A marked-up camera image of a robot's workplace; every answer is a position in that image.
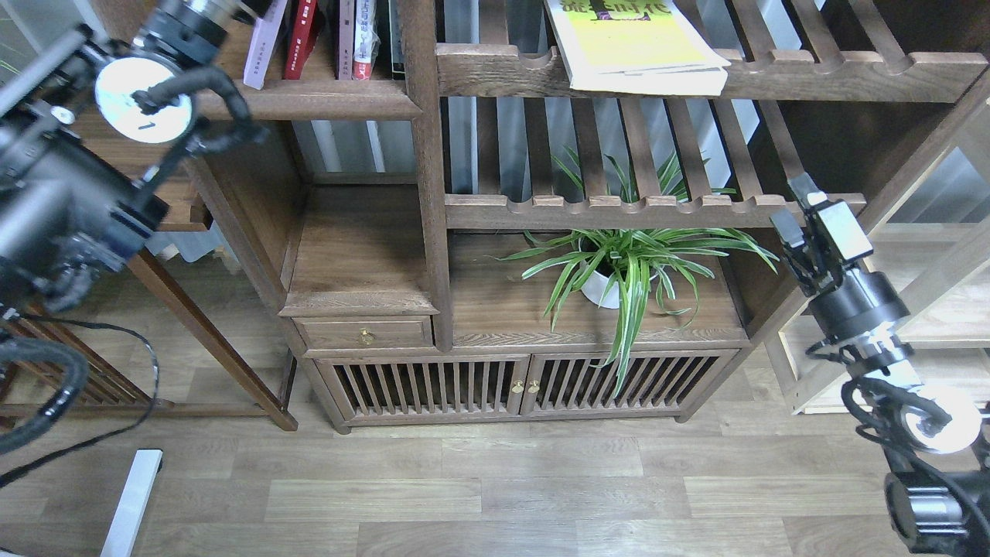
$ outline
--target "white flower pot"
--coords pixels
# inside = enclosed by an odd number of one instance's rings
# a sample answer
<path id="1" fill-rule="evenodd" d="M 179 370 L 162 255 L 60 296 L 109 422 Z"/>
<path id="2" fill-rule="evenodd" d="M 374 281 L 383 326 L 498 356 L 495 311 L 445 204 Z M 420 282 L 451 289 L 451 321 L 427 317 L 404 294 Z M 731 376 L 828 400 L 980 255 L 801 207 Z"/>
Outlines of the white flower pot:
<path id="1" fill-rule="evenodd" d="M 587 269 L 587 266 L 581 265 L 581 269 Z M 609 288 L 608 293 L 605 292 L 605 286 L 609 283 L 609 278 L 602 275 L 599 272 L 594 272 L 588 281 L 581 287 L 581 293 L 585 297 L 590 299 L 592 302 L 598 305 L 598 307 L 607 307 L 609 309 L 619 308 L 619 284 L 615 282 L 612 287 Z"/>

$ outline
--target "book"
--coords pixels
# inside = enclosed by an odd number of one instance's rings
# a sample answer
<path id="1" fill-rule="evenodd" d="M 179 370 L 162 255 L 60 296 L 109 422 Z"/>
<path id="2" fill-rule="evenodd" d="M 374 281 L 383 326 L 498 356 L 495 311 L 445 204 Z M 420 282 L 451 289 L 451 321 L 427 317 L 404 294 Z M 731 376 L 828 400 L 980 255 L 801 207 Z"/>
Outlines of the book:
<path id="1" fill-rule="evenodd" d="M 275 0 L 264 13 L 264 17 L 254 22 L 251 31 L 250 45 L 247 47 L 245 60 L 244 83 L 248 87 L 261 89 L 264 86 L 264 75 L 268 72 L 268 63 L 278 46 L 284 26 L 288 0 Z"/>
<path id="2" fill-rule="evenodd" d="M 350 79 L 354 65 L 354 0 L 341 0 L 338 14 L 337 79 Z"/>
<path id="3" fill-rule="evenodd" d="M 323 30 L 323 12 L 316 0 L 299 0 L 293 22 L 289 48 L 285 55 L 284 79 L 299 79 L 306 59 L 313 53 L 317 37 Z"/>
<path id="4" fill-rule="evenodd" d="M 356 0 L 354 12 L 354 64 L 351 79 L 370 79 L 378 54 L 375 33 L 375 0 Z"/>
<path id="5" fill-rule="evenodd" d="M 402 55 L 402 33 L 399 30 L 398 0 L 388 0 L 388 48 L 391 56 L 392 79 L 405 79 L 406 61 Z"/>
<path id="6" fill-rule="evenodd" d="M 544 0 L 570 86 L 585 91 L 717 96 L 729 62 L 672 0 Z"/>

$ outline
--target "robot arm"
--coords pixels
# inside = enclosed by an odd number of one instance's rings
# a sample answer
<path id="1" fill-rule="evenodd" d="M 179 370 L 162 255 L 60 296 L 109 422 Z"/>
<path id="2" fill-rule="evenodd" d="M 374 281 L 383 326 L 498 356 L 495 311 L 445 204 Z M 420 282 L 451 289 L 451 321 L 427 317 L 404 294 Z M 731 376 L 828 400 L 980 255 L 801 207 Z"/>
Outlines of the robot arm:
<path id="1" fill-rule="evenodd" d="M 807 353 L 845 365 L 850 375 L 842 401 L 862 422 L 856 432 L 883 447 L 894 530 L 912 553 L 990 554 L 990 443 L 981 433 L 983 416 L 961 391 L 919 379 L 911 346 L 895 332 L 910 312 L 883 273 L 863 267 L 873 247 L 848 205 L 829 201 L 806 173 L 789 185 L 807 231 L 788 211 L 771 220 L 825 334 Z M 836 350 L 820 352 L 829 346 Z M 853 399 L 857 390 L 870 411 Z M 967 447 L 977 457 L 977 471 L 944 474 L 917 455 Z"/>
<path id="2" fill-rule="evenodd" d="M 232 20 L 252 23 L 271 0 L 161 0 L 129 47 L 70 31 L 0 90 L 0 316 L 19 317 L 40 296 L 48 311 L 78 304 L 99 273 L 117 272 L 157 229 L 167 206 L 157 187 L 185 157 L 263 137 L 248 105 L 212 66 Z M 219 94 L 233 125 L 206 137 L 193 93 Z M 173 142 L 144 176 L 131 179 L 69 131 L 71 102 L 92 91 L 103 117 L 143 143 Z M 88 365 L 65 347 L 0 331 L 0 365 L 66 365 L 60 390 L 27 423 L 0 436 L 0 454 L 38 437 L 72 404 Z"/>

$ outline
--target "white disc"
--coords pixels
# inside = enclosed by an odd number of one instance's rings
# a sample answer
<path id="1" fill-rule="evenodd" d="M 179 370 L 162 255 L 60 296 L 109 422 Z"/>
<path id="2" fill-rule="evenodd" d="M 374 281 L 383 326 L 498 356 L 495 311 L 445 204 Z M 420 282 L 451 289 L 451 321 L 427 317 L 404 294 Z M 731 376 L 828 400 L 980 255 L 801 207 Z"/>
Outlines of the white disc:
<path id="1" fill-rule="evenodd" d="M 179 95 L 175 105 L 155 114 L 142 114 L 131 98 L 175 74 L 168 66 L 148 58 L 116 59 L 100 71 L 94 90 L 103 118 L 118 132 L 141 143 L 165 143 L 182 135 L 192 124 L 192 99 Z"/>

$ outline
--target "book spine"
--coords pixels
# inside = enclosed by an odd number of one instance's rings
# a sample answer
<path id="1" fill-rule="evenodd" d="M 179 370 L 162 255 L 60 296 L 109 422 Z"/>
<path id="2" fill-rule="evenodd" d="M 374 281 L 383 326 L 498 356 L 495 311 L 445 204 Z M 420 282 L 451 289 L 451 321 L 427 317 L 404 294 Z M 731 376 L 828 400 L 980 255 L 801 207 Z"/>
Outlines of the book spine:
<path id="1" fill-rule="evenodd" d="M 299 0 L 296 18 L 289 39 L 289 50 L 285 58 L 283 78 L 299 79 L 303 75 L 303 65 L 313 51 L 315 35 L 319 25 L 319 7 L 316 0 Z"/>
<path id="2" fill-rule="evenodd" d="M 374 32 L 375 0 L 357 0 L 354 15 L 353 79 L 370 79 L 378 37 Z"/>
<path id="3" fill-rule="evenodd" d="M 282 27 L 287 3 L 287 0 L 275 0 L 264 17 L 254 22 L 245 60 L 244 83 L 248 87 L 261 89 L 264 86 L 264 75 L 268 72 L 268 63 L 271 62 L 271 55 L 278 43 L 278 32 Z"/>
<path id="4" fill-rule="evenodd" d="M 337 79 L 351 79 L 354 64 L 354 0 L 341 0 L 337 41 Z"/>

